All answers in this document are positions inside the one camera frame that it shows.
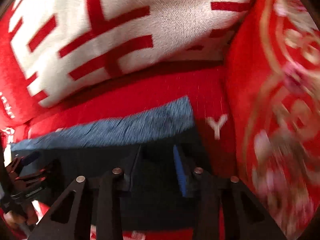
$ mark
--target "person's hand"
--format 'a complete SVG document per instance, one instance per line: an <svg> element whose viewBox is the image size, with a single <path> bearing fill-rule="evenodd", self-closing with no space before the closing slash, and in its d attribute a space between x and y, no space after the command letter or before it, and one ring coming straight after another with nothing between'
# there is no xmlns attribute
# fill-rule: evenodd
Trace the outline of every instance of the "person's hand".
<svg viewBox="0 0 320 240"><path fill-rule="evenodd" d="M4 220L13 229L18 229L19 224L22 224L24 222L26 222L28 226L34 225L38 222L38 217L32 204L27 205L26 214L28 219L24 218L21 215L17 215L12 211L9 211L7 214L4 214Z"/></svg>

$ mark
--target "pillow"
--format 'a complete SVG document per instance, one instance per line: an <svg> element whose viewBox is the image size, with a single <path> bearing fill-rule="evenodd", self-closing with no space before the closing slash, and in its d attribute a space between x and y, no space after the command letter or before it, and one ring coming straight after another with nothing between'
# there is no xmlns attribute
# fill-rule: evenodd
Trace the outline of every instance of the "pillow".
<svg viewBox="0 0 320 240"><path fill-rule="evenodd" d="M16 0L0 23L0 127L163 59L220 61L250 3Z"/></svg>
<svg viewBox="0 0 320 240"><path fill-rule="evenodd" d="M257 0L227 67L240 177L296 239L320 200L320 35L300 0Z"/></svg>

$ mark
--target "blue cloth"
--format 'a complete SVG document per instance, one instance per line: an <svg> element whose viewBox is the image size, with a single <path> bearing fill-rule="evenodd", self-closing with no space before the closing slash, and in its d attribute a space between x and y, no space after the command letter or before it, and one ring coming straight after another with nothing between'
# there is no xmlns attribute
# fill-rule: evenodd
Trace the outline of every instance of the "blue cloth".
<svg viewBox="0 0 320 240"><path fill-rule="evenodd" d="M11 144L11 151L70 149L145 143L195 125L188 97L125 118L104 119Z"/></svg>

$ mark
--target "screw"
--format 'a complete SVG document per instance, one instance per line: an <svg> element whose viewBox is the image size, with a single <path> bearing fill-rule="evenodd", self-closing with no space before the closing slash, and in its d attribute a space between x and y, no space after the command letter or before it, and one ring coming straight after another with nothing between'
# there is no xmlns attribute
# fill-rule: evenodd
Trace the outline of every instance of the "screw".
<svg viewBox="0 0 320 240"><path fill-rule="evenodd" d="M196 167L196 168L195 168L195 173L196 173L196 174L202 174L202 173L203 173L203 169L200 168L200 167Z"/></svg>
<svg viewBox="0 0 320 240"><path fill-rule="evenodd" d="M85 181L85 177L84 177L84 176L79 176L79 177L76 179L76 181L77 181L78 183L82 183L82 182Z"/></svg>
<svg viewBox="0 0 320 240"><path fill-rule="evenodd" d="M239 182L239 178L237 176L231 176L230 180L233 183L238 183Z"/></svg>
<svg viewBox="0 0 320 240"><path fill-rule="evenodd" d="M114 169L112 170L112 173L113 173L113 174L120 174L120 173L122 173L122 170L121 170L121 168L114 168Z"/></svg>

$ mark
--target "metal pin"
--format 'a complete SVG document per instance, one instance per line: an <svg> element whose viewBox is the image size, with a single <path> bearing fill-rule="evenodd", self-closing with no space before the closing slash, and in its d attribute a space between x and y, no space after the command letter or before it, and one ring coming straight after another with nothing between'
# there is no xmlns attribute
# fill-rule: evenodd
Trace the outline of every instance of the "metal pin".
<svg viewBox="0 0 320 240"><path fill-rule="evenodd" d="M195 171L196 174L202 174L203 173L203 169L200 168L200 167L196 167L194 171Z"/></svg>
<svg viewBox="0 0 320 240"><path fill-rule="evenodd" d="M113 173L113 174L120 174L120 173L122 173L122 170L121 170L121 168L114 168L114 169L112 170L112 173Z"/></svg>
<svg viewBox="0 0 320 240"><path fill-rule="evenodd" d="M239 182L239 178L237 176L231 176L230 180L233 183L238 183Z"/></svg>
<svg viewBox="0 0 320 240"><path fill-rule="evenodd" d="M82 182L85 181L85 177L84 177L84 176L79 176L78 178L76 178L76 181L77 181L78 183L82 183Z"/></svg>

